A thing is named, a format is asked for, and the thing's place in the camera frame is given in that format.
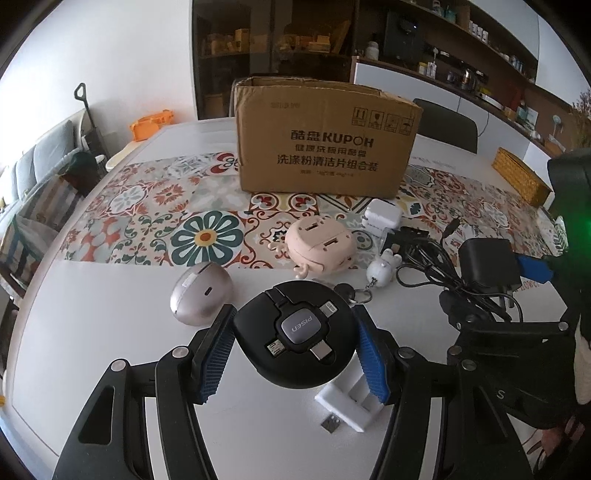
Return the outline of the black power adapter with cable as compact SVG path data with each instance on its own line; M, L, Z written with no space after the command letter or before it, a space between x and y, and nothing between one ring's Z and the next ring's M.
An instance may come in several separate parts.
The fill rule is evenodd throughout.
M464 241L454 261L445 248L445 240L458 230L459 218L454 218L439 239L430 239L407 247L397 253L402 265L394 278L405 288L438 286L453 298L468 304L476 317L487 320L513 321L509 310L517 311L524 321L521 304L514 292L522 286L516 254L504 238L471 238Z

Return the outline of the white battery charger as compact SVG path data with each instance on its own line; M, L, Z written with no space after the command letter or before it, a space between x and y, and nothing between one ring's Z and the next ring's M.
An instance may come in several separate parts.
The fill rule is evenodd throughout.
M329 412L328 420L335 420L338 425L345 423L358 433L365 433L384 408L370 392L367 377L356 359L315 394L315 402Z

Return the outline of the silver oval mouse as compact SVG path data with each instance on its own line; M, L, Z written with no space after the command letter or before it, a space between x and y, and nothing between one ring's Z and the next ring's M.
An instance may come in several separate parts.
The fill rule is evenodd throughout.
M177 321L194 327L212 324L233 294L233 283L217 263L200 262L190 267L172 289L169 306Z

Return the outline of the black round cable hub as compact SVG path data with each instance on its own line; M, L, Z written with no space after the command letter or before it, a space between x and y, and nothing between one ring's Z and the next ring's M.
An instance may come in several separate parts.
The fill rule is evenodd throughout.
M238 310L233 327L256 371L290 389L335 379L359 341L352 308L334 289L314 281L287 281L263 291Z

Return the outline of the white rabbit keychain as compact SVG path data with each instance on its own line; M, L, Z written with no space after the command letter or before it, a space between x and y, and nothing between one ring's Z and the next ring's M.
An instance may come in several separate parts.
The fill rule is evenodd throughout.
M366 285L353 288L347 283L335 285L334 290L351 305L363 305L373 300L376 289L387 287L394 279L394 273L402 265L402 256L391 249L385 249L374 258L366 270Z

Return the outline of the black clip device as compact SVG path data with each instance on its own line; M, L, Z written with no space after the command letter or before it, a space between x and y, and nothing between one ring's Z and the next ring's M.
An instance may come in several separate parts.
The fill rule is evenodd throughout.
M415 227L401 226L399 229L388 229L382 250L390 249L398 252L411 247L425 243L430 239L429 232Z

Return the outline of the white square charger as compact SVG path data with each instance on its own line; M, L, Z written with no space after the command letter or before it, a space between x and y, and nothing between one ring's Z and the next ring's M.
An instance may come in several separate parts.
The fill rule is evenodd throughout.
M362 225L370 234L380 236L385 230L396 230L402 217L403 210L396 204L373 199L363 211Z

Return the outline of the pink round deer device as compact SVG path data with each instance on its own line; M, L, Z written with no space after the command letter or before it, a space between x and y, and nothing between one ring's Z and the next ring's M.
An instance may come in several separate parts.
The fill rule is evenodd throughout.
M353 233L331 217L297 220L288 228L284 244L297 279L348 269L356 257Z

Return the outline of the woven rattan tissue box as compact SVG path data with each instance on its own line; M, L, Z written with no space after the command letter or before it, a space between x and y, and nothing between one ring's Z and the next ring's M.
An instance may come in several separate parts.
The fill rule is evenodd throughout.
M492 166L529 205L544 205L550 187L518 156L499 147Z

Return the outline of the dried flower vase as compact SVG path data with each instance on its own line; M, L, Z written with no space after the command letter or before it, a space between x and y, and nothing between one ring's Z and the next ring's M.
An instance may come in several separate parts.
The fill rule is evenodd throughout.
M589 148L591 144L591 90L582 92L571 107L574 118L574 148Z

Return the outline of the patterned table runner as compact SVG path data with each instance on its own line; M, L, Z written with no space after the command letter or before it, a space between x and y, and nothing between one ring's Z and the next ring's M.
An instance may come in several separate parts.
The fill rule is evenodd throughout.
M308 216L330 217L356 240L355 264L363 268L379 238L362 223L366 197L307 193L247 193L238 163L228 152L131 163L109 180L67 233L65 260L142 266L188 267L202 261L245 268L290 268L273 243L291 224ZM556 254L560 240L539 209L516 193L449 173L416 157L394 198L404 224L455 253L467 239L501 237L533 257Z

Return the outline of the right dark dining chair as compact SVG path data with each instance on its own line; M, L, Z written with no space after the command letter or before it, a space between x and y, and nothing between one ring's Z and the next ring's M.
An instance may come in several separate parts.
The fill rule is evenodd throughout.
M418 134L469 151L478 150L478 129L469 117L428 100L415 98L423 109Z

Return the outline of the dark dining chair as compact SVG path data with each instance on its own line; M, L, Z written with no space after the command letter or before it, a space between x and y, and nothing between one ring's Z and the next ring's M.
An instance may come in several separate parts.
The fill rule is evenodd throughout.
M469 151L478 150L478 129L469 117L428 100L415 98L423 109L418 134Z
M252 99L253 88L256 87L257 76L238 78L232 82L229 95L228 116L235 117L236 110L246 101Z

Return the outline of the small white side table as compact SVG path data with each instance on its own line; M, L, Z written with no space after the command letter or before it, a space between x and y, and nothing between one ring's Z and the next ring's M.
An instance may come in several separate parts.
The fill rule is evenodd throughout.
M112 171L121 161L123 161L127 156L129 156L141 144L142 141L130 141L120 151L118 151L116 154L109 158L109 160L105 164L106 171Z

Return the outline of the black upright vacuum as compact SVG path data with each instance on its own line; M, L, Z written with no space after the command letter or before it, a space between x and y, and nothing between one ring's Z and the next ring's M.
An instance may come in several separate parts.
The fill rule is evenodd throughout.
M79 144L86 151L98 157L100 162L104 162L108 156L108 152L102 134L90 111L86 84L84 82L79 83L73 95L77 101L83 104L83 114L81 115L78 128Z

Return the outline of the orange plastic crate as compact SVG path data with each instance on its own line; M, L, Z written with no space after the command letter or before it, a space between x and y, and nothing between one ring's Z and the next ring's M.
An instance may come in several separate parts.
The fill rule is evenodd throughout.
M172 124L173 120L174 113L168 109L141 117L129 126L132 140L135 142L147 140L164 126Z

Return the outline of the grey sofa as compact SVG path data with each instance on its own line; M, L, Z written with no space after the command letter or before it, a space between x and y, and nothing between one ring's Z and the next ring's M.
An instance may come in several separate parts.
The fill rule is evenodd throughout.
M1 199L6 205L23 200L76 147L74 122L67 119L2 170Z

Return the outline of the brown cardboard box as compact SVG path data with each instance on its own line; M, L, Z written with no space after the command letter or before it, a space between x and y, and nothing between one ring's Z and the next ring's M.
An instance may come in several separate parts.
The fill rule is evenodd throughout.
M384 199L398 193L423 113L372 87L270 76L238 81L233 111L242 190Z

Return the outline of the black coffee machine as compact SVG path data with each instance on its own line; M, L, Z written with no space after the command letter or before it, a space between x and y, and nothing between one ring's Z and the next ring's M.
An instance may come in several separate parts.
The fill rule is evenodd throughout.
M423 48L418 21L404 13L390 12L382 58L389 63L417 64L421 61Z

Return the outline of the left dark dining chair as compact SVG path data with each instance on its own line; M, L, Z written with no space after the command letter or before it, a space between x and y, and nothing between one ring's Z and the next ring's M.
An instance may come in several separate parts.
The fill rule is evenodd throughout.
M246 101L252 99L253 88L256 87L257 76L238 78L232 82L229 95L228 116L235 117L236 110Z

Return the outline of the dark glass cabinet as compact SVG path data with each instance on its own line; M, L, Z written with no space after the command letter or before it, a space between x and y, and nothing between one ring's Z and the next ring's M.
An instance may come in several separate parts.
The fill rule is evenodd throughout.
M349 80L358 1L194 1L197 118L228 116L235 81L250 76Z

